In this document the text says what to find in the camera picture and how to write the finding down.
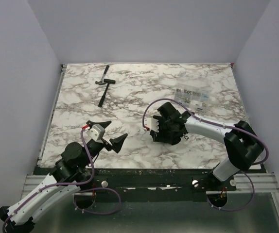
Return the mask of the black folding umbrella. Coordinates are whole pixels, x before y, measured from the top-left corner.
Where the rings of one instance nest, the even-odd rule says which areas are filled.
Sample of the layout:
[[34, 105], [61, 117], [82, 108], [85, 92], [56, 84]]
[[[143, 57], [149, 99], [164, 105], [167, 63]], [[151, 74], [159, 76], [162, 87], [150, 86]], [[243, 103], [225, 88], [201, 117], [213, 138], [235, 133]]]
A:
[[150, 136], [154, 142], [166, 143], [170, 145], [178, 144], [185, 134], [187, 134], [187, 130], [184, 127], [181, 129], [163, 127], [159, 128], [158, 133], [150, 131]]

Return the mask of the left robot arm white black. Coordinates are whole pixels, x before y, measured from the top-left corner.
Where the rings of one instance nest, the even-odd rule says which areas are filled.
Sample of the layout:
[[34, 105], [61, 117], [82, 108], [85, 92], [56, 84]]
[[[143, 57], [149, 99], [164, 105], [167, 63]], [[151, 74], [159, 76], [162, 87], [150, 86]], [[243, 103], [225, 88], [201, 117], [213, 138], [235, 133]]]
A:
[[111, 121], [88, 121], [81, 129], [81, 143], [69, 143], [49, 174], [27, 196], [12, 206], [0, 208], [4, 233], [29, 233], [36, 221], [63, 198], [75, 193], [92, 193], [106, 190], [117, 194], [112, 188], [95, 185], [96, 169], [93, 159], [102, 149], [120, 152], [127, 134], [106, 141], [103, 136]]

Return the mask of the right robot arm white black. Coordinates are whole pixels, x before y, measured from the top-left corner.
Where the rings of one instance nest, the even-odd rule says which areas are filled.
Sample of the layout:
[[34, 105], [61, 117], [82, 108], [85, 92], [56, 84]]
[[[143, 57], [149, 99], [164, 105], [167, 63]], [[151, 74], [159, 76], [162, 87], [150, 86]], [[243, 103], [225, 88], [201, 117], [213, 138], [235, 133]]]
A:
[[212, 181], [221, 183], [248, 170], [265, 148], [245, 121], [230, 124], [200, 117], [190, 110], [180, 113], [170, 102], [157, 111], [157, 116], [143, 119], [144, 128], [155, 142], [176, 145], [183, 136], [198, 134], [224, 144], [227, 158], [210, 172]]

